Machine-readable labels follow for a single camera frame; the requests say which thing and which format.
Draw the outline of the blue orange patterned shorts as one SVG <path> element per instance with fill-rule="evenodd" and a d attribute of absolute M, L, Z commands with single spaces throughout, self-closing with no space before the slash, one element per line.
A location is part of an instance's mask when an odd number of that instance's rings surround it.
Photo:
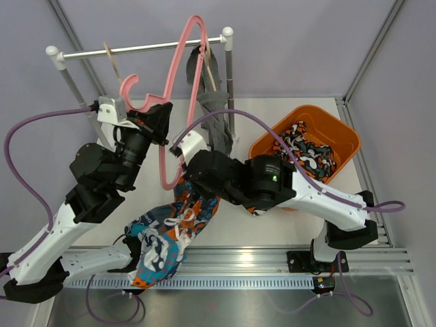
<path fill-rule="evenodd" d="M 207 200 L 184 178 L 173 194 L 172 203 L 152 208 L 124 229 L 126 236 L 140 241 L 139 261 L 128 274 L 134 287 L 148 289 L 171 279 L 185 259 L 185 249 L 219 208 L 220 198 Z"/>

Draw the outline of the orange black camouflage shorts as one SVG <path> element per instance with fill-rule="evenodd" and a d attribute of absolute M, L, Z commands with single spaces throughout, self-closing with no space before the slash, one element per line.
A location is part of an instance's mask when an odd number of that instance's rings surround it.
<path fill-rule="evenodd" d="M 306 123 L 296 121 L 281 133 L 280 137 L 311 178 L 327 183 L 337 171 L 334 151 L 330 145 L 306 139 L 306 133 Z"/>

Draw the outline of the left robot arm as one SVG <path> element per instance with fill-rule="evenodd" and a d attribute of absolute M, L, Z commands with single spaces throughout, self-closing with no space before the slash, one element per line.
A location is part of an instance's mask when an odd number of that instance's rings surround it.
<path fill-rule="evenodd" d="M 56 214 L 31 241 L 14 253 L 1 254 L 1 275 L 9 275 L 2 298 L 37 304 L 56 296 L 66 283 L 102 272 L 142 270 L 146 254 L 141 242 L 128 236 L 121 243 L 80 255 L 66 251 L 83 234 L 108 218 L 133 191 L 150 145 L 166 145 L 172 103 L 156 104 L 147 112 L 127 113 L 133 127 L 121 127 L 115 151 L 95 142 L 76 153 L 70 170 L 75 187 Z"/>

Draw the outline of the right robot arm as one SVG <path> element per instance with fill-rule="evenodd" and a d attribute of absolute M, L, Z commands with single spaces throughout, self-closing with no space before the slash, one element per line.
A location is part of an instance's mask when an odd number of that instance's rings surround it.
<path fill-rule="evenodd" d="M 293 164 L 272 155 L 245 162 L 219 151 L 201 150 L 187 163 L 184 177 L 207 200 L 221 198 L 262 214 L 274 207 L 293 208 L 324 220 L 309 251 L 296 251 L 292 272 L 329 272 L 341 251 L 359 249 L 378 238 L 377 224 L 368 218 L 373 207 L 370 191 L 348 194 L 322 187 Z"/>

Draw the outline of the beige hanger with grey shorts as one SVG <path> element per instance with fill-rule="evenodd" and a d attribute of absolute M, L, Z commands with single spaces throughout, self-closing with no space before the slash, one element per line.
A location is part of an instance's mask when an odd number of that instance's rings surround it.
<path fill-rule="evenodd" d="M 216 87 L 215 80 L 213 78 L 213 74 L 211 71 L 211 50 L 210 50 L 210 47 L 208 45 L 205 45 L 205 49 L 204 49 L 204 64 L 205 64 L 206 71 L 207 71 L 207 74 L 208 74 L 208 77 L 209 77 L 209 80 L 210 80 L 210 83 L 212 86 L 212 90 L 214 92 L 216 92 L 217 87 Z"/>

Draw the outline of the white and metal clothes rack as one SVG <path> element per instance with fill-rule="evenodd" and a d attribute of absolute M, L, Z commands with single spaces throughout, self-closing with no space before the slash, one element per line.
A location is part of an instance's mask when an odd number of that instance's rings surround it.
<path fill-rule="evenodd" d="M 174 80 L 176 77 L 176 71 L 178 69 L 178 65 L 181 60 L 181 56 L 183 54 L 184 48 L 190 46 L 200 46 L 209 48 L 211 44 L 223 44 L 225 50 L 225 68 L 226 68 L 226 81 L 227 81 L 227 90 L 229 96 L 234 95 L 234 87 L 233 87 L 233 68 L 232 68 L 232 51 L 233 51 L 233 36 L 234 30 L 231 27 L 223 28 L 222 34 L 219 37 L 212 37 L 209 39 L 204 39 L 206 35 L 206 29 L 201 27 L 201 38 L 199 40 L 188 40 L 188 36 L 192 30 L 191 25 L 187 25 L 185 30 L 182 32 L 181 38 L 178 42 L 170 42 L 170 43 L 162 43 L 162 44 L 151 44 L 151 45 L 143 45 L 143 46 L 132 46 L 126 48 L 115 48 L 109 51 L 112 55 L 125 55 L 137 52 L 148 52 L 155 50 L 165 50 L 165 49 L 175 49 L 173 60 L 170 65 L 170 69 L 168 71 L 168 77 L 166 81 L 166 86 L 163 92 L 163 95 L 147 95 L 144 101 L 143 107 L 141 109 L 145 110 L 150 108 L 154 104 L 161 104 L 168 102 L 171 98 L 172 87 L 174 86 Z M 55 46 L 49 46 L 46 48 L 46 54 L 54 63 L 54 66 L 61 73 L 63 79 L 66 81 L 70 91 L 73 96 L 78 101 L 81 107 L 86 107 L 87 104 L 78 90 L 76 83 L 72 79 L 69 74 L 66 66 L 66 62 L 69 60 L 79 60 L 79 59 L 88 59 L 93 57 L 101 57 L 106 55 L 106 51 L 104 50 L 93 50 L 93 51 L 79 51 L 71 54 L 65 54 L 64 52 L 59 51 L 59 49 Z"/>

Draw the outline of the orange plastic basket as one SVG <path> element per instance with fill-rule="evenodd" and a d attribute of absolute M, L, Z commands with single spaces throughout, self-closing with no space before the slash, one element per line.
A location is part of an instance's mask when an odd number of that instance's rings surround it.
<path fill-rule="evenodd" d="M 332 114 L 314 105 L 295 108 L 276 123 L 272 130 L 280 137 L 280 134 L 296 121 L 306 123 L 306 139 L 332 147 L 337 171 L 327 183 L 323 183 L 329 184 L 360 150 L 361 141 L 358 133 Z"/>

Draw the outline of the aluminium mounting rail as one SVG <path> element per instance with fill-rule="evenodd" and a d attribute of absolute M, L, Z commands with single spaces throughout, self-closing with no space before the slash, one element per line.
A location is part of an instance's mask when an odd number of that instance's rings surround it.
<path fill-rule="evenodd" d="M 279 276 L 289 273 L 285 247 L 189 247 L 180 276 Z M 412 275 L 405 249 L 364 247 L 346 253 L 352 275 Z"/>

